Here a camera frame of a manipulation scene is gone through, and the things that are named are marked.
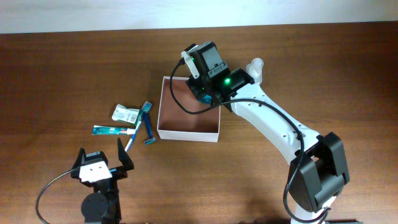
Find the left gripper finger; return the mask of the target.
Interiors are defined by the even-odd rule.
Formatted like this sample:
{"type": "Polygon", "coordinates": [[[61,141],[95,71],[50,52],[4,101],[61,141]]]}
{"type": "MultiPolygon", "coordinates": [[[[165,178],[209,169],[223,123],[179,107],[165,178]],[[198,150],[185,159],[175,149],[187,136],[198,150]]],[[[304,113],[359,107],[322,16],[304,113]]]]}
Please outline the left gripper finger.
{"type": "Polygon", "coordinates": [[[124,170],[133,170],[134,163],[125,151],[124,146],[120,138],[118,138],[118,159],[122,163],[124,170]]]}
{"type": "Polygon", "coordinates": [[[79,150],[77,159],[73,165],[73,168],[76,169],[76,168],[80,167],[82,165],[82,163],[84,163],[85,157],[86,157],[85,149],[81,147],[79,150]]]}

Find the teal mouthwash bottle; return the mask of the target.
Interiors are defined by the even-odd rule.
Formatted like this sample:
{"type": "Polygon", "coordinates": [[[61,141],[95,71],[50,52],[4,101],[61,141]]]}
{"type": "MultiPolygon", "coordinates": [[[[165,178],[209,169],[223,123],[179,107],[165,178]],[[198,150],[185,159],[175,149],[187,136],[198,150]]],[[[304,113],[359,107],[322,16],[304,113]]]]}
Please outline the teal mouthwash bottle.
{"type": "Polygon", "coordinates": [[[204,103],[204,104],[211,105],[211,104],[212,104],[211,96],[210,96],[210,95],[204,96],[204,97],[200,100],[200,102],[201,102],[201,103],[204,103]]]}

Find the green toothpaste tube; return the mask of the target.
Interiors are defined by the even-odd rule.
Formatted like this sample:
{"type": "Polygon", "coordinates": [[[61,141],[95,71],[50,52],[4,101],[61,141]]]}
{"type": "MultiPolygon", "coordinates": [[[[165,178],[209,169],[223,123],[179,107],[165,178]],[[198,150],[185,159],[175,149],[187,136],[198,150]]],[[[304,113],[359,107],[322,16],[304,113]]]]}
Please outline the green toothpaste tube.
{"type": "Polygon", "coordinates": [[[136,130],[124,127],[93,126],[92,135],[134,135],[136,130]]]}

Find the dark blue pump bottle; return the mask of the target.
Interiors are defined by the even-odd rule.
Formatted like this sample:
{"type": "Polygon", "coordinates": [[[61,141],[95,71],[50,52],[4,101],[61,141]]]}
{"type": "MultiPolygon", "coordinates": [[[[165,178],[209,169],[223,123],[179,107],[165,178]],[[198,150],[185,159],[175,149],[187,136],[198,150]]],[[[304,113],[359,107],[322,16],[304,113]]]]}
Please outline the dark blue pump bottle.
{"type": "Polygon", "coordinates": [[[254,58],[250,64],[246,66],[246,72],[254,79],[255,83],[262,83],[262,68],[264,61],[261,58],[254,58]]]}

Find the green white soap box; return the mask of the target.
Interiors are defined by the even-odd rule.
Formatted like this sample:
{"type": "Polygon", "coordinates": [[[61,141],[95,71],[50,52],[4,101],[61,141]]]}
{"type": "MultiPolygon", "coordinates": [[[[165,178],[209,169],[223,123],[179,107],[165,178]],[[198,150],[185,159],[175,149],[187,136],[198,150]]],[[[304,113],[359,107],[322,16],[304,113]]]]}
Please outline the green white soap box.
{"type": "Polygon", "coordinates": [[[141,112],[142,111],[139,109],[126,108],[123,105],[117,104],[111,119],[113,121],[120,121],[123,123],[136,125],[139,120],[139,116],[141,115],[141,112]]]}

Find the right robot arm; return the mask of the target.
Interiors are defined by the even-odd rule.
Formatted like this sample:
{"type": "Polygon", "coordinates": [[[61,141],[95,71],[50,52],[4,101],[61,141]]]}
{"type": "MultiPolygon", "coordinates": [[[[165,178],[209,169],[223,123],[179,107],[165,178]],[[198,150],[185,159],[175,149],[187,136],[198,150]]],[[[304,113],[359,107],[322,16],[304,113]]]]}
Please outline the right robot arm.
{"type": "Polygon", "coordinates": [[[291,196],[295,211],[286,208],[292,223],[324,223],[331,204],[349,182],[343,141],[335,134],[322,136],[289,115],[261,88],[261,58],[245,69],[231,71],[214,42],[192,44],[181,53],[188,66],[188,85],[195,98],[210,97],[213,108],[224,105],[258,129],[289,165],[283,202],[291,196]]]}

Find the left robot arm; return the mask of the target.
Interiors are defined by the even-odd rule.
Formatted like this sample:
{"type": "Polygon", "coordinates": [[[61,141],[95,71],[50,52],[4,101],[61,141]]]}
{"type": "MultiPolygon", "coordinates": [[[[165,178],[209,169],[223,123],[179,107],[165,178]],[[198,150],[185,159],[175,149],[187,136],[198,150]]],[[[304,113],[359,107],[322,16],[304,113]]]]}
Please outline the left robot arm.
{"type": "Polygon", "coordinates": [[[120,139],[118,159],[121,165],[109,168],[103,151],[87,154],[84,148],[80,149],[71,178],[93,189],[81,203],[85,223],[113,224],[122,220],[118,181],[128,177],[127,172],[134,169],[134,163],[120,139]]]}

